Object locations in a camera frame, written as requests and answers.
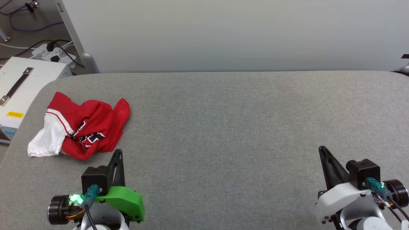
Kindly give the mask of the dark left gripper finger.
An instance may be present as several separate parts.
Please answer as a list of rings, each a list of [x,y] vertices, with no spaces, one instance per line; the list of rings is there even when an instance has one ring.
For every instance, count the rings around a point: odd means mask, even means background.
[[[108,164],[110,171],[111,171],[111,177],[116,176],[117,167],[120,163],[121,163],[121,149],[116,149],[114,150],[111,160],[109,161],[109,164]]]
[[[126,186],[124,159],[121,149],[116,149],[112,156],[112,185],[122,187]]]

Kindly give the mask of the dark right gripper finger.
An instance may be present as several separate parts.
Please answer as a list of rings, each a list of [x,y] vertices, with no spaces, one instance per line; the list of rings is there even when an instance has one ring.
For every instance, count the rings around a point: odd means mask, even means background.
[[[339,185],[343,184],[346,182],[349,182],[349,173],[346,171],[346,169],[339,163],[339,161],[336,159],[336,157],[331,154],[331,159],[332,159],[332,185]]]
[[[319,147],[319,156],[321,160],[321,166],[323,170],[323,176],[325,179],[326,189],[329,190],[332,188],[332,159],[330,151],[327,149],[326,146]]]

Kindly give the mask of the white power strip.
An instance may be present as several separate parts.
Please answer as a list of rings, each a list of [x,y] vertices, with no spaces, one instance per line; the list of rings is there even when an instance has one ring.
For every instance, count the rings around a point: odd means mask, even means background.
[[[42,44],[38,48],[35,48],[32,51],[33,58],[40,61],[49,61],[52,56],[59,55],[61,64],[66,64],[68,67],[75,68],[77,57],[73,54],[66,53],[64,50],[65,48],[60,48],[57,44],[55,44],[54,51],[48,52],[46,50],[47,44]]]

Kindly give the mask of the white metal equipment box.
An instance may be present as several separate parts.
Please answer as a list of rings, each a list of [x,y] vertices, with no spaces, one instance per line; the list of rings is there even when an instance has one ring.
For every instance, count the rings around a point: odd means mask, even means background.
[[[6,116],[9,111],[26,114],[32,101],[40,90],[54,80],[73,75],[66,64],[12,57],[6,64],[0,65],[0,99],[8,93],[27,67],[34,71],[20,85],[8,103],[0,106],[0,143],[10,144],[23,120]]]

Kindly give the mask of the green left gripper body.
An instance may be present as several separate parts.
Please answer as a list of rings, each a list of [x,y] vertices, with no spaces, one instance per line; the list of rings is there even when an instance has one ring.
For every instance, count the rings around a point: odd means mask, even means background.
[[[50,201],[47,218],[52,225],[74,221],[80,225],[128,225],[142,222],[145,209],[142,196],[122,186],[113,186],[107,195],[90,186],[84,195],[56,195]]]

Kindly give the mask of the red white basketball jersey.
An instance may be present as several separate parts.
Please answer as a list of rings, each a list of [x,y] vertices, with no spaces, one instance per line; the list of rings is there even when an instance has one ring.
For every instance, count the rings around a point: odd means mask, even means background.
[[[27,154],[44,157],[64,153],[87,160],[96,152],[112,152],[130,113],[130,105],[124,98],[114,107],[98,100],[78,105],[56,92],[47,107],[44,127],[29,142]]]

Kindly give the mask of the white partition panel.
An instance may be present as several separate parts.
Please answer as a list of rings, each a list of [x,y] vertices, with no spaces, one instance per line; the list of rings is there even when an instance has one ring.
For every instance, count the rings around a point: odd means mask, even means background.
[[[409,0],[55,0],[100,73],[395,71]]]

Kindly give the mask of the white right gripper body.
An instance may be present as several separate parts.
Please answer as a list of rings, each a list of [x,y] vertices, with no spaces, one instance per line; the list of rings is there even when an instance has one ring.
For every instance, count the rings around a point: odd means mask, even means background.
[[[392,230],[382,214],[389,210],[400,222],[401,230],[409,230],[409,190],[398,180],[367,179],[366,190],[351,183],[336,185],[319,192],[315,217],[321,224],[332,222],[336,230]]]

